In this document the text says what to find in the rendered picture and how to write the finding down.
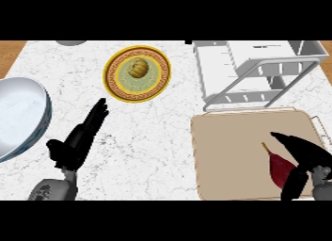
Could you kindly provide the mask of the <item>white tiered basket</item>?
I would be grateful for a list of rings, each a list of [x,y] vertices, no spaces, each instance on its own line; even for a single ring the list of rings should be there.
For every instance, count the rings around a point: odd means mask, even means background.
[[[267,108],[317,68],[317,40],[195,40],[203,111]]]

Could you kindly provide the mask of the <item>beige tray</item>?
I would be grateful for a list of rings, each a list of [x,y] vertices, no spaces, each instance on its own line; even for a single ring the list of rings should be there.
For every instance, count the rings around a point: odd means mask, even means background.
[[[277,132],[321,144],[311,118],[293,109],[217,112],[190,120],[196,183],[206,201],[268,200],[280,196],[268,154],[292,160]]]

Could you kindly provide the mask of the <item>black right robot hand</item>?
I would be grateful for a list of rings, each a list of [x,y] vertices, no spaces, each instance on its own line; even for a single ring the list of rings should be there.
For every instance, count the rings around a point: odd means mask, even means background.
[[[296,167],[289,173],[280,192],[280,199],[283,201],[290,201],[301,195],[307,180],[311,179],[311,172],[316,166],[330,168],[326,180],[332,182],[332,154],[317,144],[299,137],[286,136],[276,132],[271,132],[271,136],[280,142],[296,160]]]

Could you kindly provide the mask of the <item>large white bowl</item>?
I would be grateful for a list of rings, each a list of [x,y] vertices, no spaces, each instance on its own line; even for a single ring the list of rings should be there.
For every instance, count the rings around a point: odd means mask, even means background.
[[[0,80],[0,163],[21,155],[40,140],[52,119],[44,86],[29,78]]]

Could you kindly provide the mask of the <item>grey round object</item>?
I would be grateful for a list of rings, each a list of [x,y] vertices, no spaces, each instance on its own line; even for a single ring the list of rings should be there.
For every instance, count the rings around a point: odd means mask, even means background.
[[[56,43],[62,46],[77,46],[84,42],[85,40],[56,40]]]

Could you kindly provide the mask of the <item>dark red pear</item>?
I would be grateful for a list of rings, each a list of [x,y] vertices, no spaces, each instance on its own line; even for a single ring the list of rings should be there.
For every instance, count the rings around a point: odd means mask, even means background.
[[[289,173],[296,166],[280,155],[270,151],[265,143],[261,143],[261,145],[268,154],[270,176],[273,184],[279,189],[282,189],[288,180]]]

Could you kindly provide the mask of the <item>yellow patterned plate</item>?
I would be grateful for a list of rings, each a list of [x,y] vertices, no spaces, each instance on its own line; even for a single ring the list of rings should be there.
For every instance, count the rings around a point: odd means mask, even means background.
[[[162,52],[147,45],[133,45],[109,58],[102,79],[109,95],[122,102],[149,101],[165,89],[171,65]]]

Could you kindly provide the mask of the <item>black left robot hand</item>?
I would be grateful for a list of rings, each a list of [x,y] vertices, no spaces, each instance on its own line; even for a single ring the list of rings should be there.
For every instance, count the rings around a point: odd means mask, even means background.
[[[72,129],[66,139],[50,139],[46,143],[50,159],[57,169],[75,171],[88,154],[94,136],[100,130],[108,115],[106,99],[102,98],[93,105],[82,123]]]

